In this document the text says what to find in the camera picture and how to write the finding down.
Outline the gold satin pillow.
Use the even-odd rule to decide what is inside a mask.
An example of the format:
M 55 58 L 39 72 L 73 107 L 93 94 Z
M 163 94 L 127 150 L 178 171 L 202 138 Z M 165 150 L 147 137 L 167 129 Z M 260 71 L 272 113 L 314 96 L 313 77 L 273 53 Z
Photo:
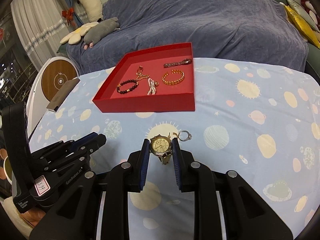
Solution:
M 281 2 L 281 5 L 284 7 L 287 18 L 289 21 L 298 29 L 300 33 L 303 34 L 305 38 L 308 39 L 314 46 L 316 46 L 318 49 L 320 47 L 319 40 L 317 39 L 317 36 L 313 32 L 310 25 L 300 16 L 298 13 L 296 13 L 293 9 L 291 9 L 288 5 L 285 5 Z

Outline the red monkey plush toy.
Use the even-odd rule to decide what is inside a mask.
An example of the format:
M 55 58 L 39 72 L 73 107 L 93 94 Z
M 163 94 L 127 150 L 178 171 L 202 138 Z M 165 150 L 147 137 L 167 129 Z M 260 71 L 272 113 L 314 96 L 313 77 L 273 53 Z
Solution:
M 309 0 L 300 0 L 302 7 L 306 10 L 312 20 L 315 22 L 317 27 L 319 27 L 320 18 L 319 14 L 317 14 L 316 10 L 314 9 L 313 5 Z

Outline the light blue planet-print cloth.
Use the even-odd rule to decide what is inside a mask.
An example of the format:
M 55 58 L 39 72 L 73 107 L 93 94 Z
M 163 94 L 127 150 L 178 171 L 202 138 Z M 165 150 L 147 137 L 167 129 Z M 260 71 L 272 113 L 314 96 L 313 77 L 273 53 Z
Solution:
M 319 207 L 319 84 L 282 66 L 194 60 L 193 112 L 102 113 L 93 97 L 108 69 L 82 75 L 59 110 L 47 112 L 31 140 L 36 151 L 91 132 L 106 144 L 91 156 L 109 171 L 144 139 L 186 130 L 180 147 L 211 170 L 235 170 L 297 236 Z

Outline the grey plush toy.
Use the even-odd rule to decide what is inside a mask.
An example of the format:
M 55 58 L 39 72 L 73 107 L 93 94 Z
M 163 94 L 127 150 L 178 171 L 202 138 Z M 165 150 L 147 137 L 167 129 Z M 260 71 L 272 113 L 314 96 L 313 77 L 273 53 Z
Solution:
M 84 36 L 84 50 L 92 48 L 102 38 L 108 34 L 119 30 L 119 23 L 116 17 L 99 22 L 95 27 L 91 28 Z

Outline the white sheer curtain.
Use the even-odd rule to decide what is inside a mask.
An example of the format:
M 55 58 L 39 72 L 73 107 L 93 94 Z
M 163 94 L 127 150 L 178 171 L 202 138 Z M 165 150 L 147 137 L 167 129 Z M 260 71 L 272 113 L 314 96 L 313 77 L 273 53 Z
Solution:
M 13 0 L 10 4 L 20 42 L 37 70 L 57 55 L 60 40 L 72 26 L 62 17 L 59 0 Z

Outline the brown flat pouch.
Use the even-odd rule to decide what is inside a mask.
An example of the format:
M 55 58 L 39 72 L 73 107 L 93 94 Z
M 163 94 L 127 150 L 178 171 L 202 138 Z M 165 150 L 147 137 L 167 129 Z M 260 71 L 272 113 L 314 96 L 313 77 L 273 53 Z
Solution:
M 54 95 L 52 100 L 47 106 L 47 109 L 52 112 L 57 112 L 62 103 L 65 101 L 70 92 L 75 88 L 75 86 L 79 83 L 80 79 L 75 78 L 67 81 L 59 91 Z

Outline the gold hoop earring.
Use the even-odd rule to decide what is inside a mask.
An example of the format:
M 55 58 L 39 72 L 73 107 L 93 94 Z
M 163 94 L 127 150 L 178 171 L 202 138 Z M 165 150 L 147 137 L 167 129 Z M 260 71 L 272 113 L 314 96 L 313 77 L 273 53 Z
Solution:
M 177 133 L 173 132 L 172 135 L 174 135 L 179 141 L 182 141 L 182 142 L 185 142 L 185 141 L 188 141 L 188 140 L 192 139 L 191 133 L 189 133 L 186 130 L 182 130 L 182 131 L 179 131 Z

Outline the cream flower-shaped cushion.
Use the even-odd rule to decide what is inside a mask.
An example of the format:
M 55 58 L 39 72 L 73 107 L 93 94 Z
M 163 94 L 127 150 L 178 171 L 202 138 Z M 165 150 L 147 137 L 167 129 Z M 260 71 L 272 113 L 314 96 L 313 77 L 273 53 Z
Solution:
M 81 41 L 81 39 L 88 33 L 88 31 L 95 27 L 98 24 L 98 22 L 92 22 L 92 23 L 86 23 L 76 29 L 75 31 L 69 33 L 64 38 L 61 39 L 60 44 L 77 44 Z

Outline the round wooden-top side table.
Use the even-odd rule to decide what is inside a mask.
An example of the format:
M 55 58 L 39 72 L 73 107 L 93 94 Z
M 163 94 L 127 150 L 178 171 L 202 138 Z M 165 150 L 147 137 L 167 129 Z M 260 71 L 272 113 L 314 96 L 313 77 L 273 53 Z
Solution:
M 56 56 L 47 60 L 35 77 L 28 96 L 26 105 L 27 135 L 32 134 L 46 113 L 47 105 L 64 83 L 78 76 L 78 70 L 70 59 Z

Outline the silver wristwatch blue dial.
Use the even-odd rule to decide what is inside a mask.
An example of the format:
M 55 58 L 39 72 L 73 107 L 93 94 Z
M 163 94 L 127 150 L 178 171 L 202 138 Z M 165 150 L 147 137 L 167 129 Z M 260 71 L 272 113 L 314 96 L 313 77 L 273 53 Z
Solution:
M 175 67 L 175 66 L 191 64 L 192 62 L 193 62 L 192 59 L 183 59 L 180 62 L 165 63 L 165 64 L 163 64 L 163 67 L 170 68 L 170 67 Z

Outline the gold wristwatch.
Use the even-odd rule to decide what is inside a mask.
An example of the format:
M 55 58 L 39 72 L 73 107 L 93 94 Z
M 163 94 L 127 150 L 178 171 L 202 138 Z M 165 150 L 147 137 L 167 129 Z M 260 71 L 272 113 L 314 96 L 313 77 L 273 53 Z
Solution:
M 150 139 L 150 152 L 157 156 L 163 165 L 167 165 L 172 156 L 172 142 L 168 136 L 157 135 Z

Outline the red ribbon bow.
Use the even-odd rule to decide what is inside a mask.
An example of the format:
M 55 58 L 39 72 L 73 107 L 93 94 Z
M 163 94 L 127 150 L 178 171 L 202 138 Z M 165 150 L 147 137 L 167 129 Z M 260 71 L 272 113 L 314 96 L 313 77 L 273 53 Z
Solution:
M 73 14 L 74 14 L 73 7 L 69 8 L 68 10 L 62 11 L 62 17 L 67 20 L 67 24 L 72 25 L 74 27 L 75 22 L 74 22 Z

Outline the red shallow cardboard tray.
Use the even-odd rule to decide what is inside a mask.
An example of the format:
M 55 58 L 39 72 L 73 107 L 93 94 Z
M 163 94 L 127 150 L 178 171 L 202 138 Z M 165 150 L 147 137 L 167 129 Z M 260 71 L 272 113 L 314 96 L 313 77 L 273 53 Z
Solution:
M 187 65 L 164 68 L 163 64 L 192 59 Z M 162 76 L 173 69 L 185 79 L 167 86 Z M 108 75 L 93 98 L 103 113 L 181 112 L 195 110 L 195 77 L 190 42 L 127 53 Z

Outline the silver grey pillow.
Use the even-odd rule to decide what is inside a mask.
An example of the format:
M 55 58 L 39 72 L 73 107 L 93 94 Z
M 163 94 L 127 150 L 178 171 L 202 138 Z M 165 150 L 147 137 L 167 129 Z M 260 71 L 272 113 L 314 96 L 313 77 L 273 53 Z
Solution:
M 318 20 L 316 18 L 316 14 L 312 11 L 306 11 L 304 9 L 304 7 L 302 7 L 300 4 L 298 4 L 296 1 L 294 0 L 286 0 L 287 3 L 289 4 L 289 6 L 300 16 L 302 16 L 302 18 L 304 20 L 306 20 L 306 22 L 310 25 L 310 27 L 319 32 L 319 28 L 318 28 Z

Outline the blue-grey velvet bed cover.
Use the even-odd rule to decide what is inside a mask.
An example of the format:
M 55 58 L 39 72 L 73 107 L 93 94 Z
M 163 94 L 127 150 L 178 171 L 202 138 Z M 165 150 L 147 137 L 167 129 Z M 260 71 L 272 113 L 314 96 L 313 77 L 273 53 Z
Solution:
M 115 66 L 132 51 L 190 42 L 195 57 L 305 69 L 308 45 L 275 0 L 108 0 L 119 30 L 92 48 L 68 45 L 81 74 Z

